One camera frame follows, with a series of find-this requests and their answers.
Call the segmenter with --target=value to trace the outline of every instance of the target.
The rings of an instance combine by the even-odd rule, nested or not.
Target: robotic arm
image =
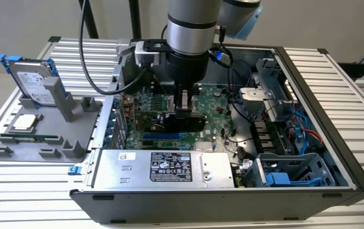
[[[175,82],[177,113],[192,112],[192,87],[205,78],[216,33],[221,33],[222,39],[226,35],[245,40],[262,10],[260,2],[261,0],[170,0],[167,43],[151,40],[147,46],[142,42],[137,45],[135,57],[139,63],[141,54],[154,53],[155,63],[159,63],[159,52],[166,50],[165,69]]]

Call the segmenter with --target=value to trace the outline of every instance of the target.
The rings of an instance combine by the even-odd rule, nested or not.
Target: power supply label
[[[189,182],[192,176],[190,153],[151,153],[150,180],[153,182]]]

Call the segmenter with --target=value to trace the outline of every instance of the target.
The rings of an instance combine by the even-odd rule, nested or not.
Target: white wall
[[[0,54],[36,58],[51,36],[78,36],[79,17],[76,0],[0,0]]]
[[[101,38],[131,37],[129,1],[91,0],[91,4]],[[0,54],[36,58],[51,36],[78,37],[79,19],[78,0],[0,0]]]
[[[99,38],[133,38],[133,23],[129,0],[90,1]]]
[[[158,38],[169,0],[141,0],[143,38]],[[262,0],[264,11],[246,41],[229,43],[327,48],[337,61],[364,55],[364,0]]]

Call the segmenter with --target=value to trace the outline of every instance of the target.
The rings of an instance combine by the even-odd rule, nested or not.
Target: motherboard
[[[163,112],[174,111],[173,95],[154,94],[143,89],[126,98],[125,112],[129,124],[126,149],[212,150],[213,152],[234,150],[236,147],[225,140],[225,133],[233,129],[233,120],[228,95],[222,93],[222,88],[201,85],[198,95],[193,96],[192,109],[206,116],[205,129],[201,132],[154,131],[162,128],[155,117]]]

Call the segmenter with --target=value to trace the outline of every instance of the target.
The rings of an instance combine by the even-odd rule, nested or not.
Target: white connector
[[[161,64],[161,53],[159,52],[147,52],[143,50],[145,42],[137,43],[135,49],[135,61],[137,65],[142,67],[143,64],[151,63],[151,66]]]

